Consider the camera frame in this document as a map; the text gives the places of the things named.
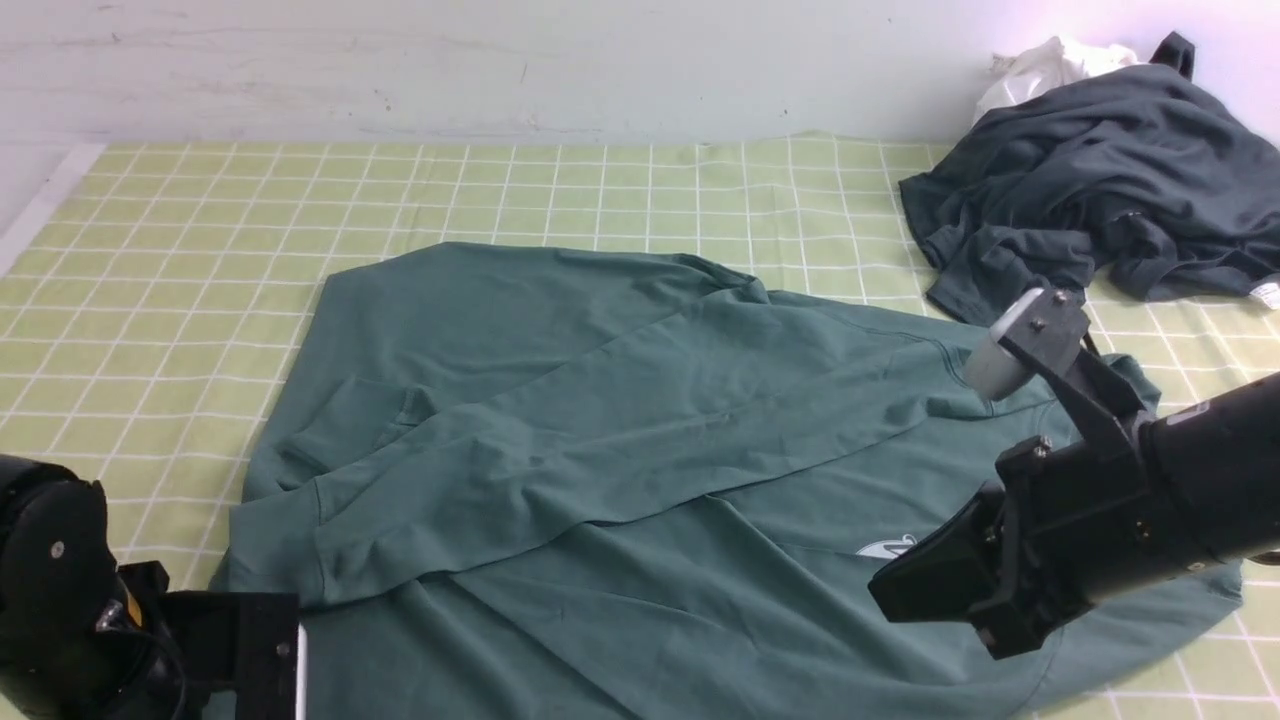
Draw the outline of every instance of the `white logo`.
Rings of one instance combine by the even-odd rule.
[[[915,544],[915,536],[902,536],[902,539],[879,541],[858,551],[864,557],[877,557],[879,560],[893,560]]]

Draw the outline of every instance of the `white label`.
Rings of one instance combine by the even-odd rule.
[[[1272,310],[1280,310],[1280,284],[1276,283],[1262,283],[1249,292],[1253,297],[1262,301],[1263,305]]]

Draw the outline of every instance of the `wall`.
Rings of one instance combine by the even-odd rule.
[[[10,0],[0,142],[938,140],[993,50],[1174,28],[1280,137],[1274,0]]]

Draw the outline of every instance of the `green shirt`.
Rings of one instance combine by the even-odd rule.
[[[998,664],[881,618],[877,543],[1074,433],[1042,382],[960,382],[980,332],[691,256],[451,243],[340,273],[223,582],[301,594],[311,720],[1001,717],[1238,607],[1224,568]]]

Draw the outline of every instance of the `table surface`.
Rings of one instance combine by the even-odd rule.
[[[443,240],[680,251],[771,288],[937,315],[892,188],[945,152],[829,135],[114,145],[0,278],[0,448],[101,478],[120,560],[202,585],[325,275]],[[1261,305],[1139,304],[1105,281],[1089,297],[1098,345],[1142,361],[1162,411],[1280,370],[1280,315]],[[1242,612],[1041,716],[1280,719],[1280,573],[1245,573]]]

